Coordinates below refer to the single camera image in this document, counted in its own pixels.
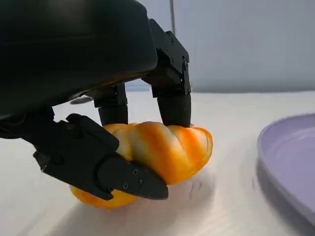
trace twisted bread roll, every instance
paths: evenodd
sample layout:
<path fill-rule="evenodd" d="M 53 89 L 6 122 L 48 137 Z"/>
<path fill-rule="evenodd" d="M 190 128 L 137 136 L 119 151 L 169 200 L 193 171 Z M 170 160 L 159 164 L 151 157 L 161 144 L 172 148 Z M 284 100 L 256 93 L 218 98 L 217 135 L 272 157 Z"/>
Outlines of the twisted bread roll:
<path fill-rule="evenodd" d="M 166 184 L 191 178 L 209 160 L 213 141 L 211 134 L 200 127 L 166 127 L 159 122 L 111 124 L 105 129 L 119 139 L 117 153 L 126 160 L 136 160 L 154 170 Z M 116 208 L 133 202 L 137 197 L 114 190 L 114 198 L 105 201 L 70 187 L 82 202 L 95 207 Z"/>

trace table surface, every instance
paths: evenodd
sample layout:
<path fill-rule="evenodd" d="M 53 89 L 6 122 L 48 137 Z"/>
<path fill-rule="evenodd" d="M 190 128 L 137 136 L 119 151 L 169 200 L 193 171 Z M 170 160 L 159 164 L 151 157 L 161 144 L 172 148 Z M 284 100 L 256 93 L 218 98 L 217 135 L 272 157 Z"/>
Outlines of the table surface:
<path fill-rule="evenodd" d="M 128 93 L 130 122 L 160 121 L 149 92 Z M 315 92 L 192 94 L 192 122 L 214 138 L 209 163 L 170 186 L 166 201 L 137 200 L 115 211 L 78 202 L 69 187 L 42 174 L 34 149 L 0 140 L 0 235 L 4 236 L 310 236 L 315 228 L 277 193 L 257 161 L 256 140 L 279 118 L 315 111 Z M 92 103 L 63 104 L 99 121 Z"/>

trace white wall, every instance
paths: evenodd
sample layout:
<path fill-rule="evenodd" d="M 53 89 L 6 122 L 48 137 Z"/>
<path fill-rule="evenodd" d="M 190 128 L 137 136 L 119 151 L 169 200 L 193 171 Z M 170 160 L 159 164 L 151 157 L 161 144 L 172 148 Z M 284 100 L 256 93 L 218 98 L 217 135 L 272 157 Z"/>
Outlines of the white wall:
<path fill-rule="evenodd" d="M 315 0 L 174 0 L 198 91 L 315 89 Z"/>
<path fill-rule="evenodd" d="M 172 29 L 169 0 L 138 0 L 148 11 L 148 17 L 155 19 L 164 31 Z M 149 90 L 150 86 L 142 80 L 126 83 L 126 90 Z"/>

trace lavender plate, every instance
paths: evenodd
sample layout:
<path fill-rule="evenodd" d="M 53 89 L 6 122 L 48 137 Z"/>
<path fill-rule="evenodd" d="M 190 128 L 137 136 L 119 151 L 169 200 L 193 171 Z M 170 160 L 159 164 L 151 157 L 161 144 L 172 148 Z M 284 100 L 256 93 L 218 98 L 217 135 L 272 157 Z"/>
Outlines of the lavender plate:
<path fill-rule="evenodd" d="M 315 114 L 265 127 L 258 138 L 258 154 L 276 188 L 315 225 Z"/>

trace robotic hand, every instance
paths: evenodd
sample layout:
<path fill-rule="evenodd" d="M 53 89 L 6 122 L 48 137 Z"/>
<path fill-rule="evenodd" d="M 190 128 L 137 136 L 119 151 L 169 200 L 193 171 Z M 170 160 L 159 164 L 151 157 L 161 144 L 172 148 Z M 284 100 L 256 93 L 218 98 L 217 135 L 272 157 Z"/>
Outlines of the robotic hand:
<path fill-rule="evenodd" d="M 79 114 L 55 122 L 53 107 L 87 95 L 102 125 L 128 123 L 124 83 L 142 78 L 163 123 L 189 127 L 187 51 L 135 0 L 32 3 L 0 3 L 0 137 L 33 144 L 42 172 L 104 200 L 113 189 L 166 199 L 163 180 L 121 158 L 113 135 Z"/>

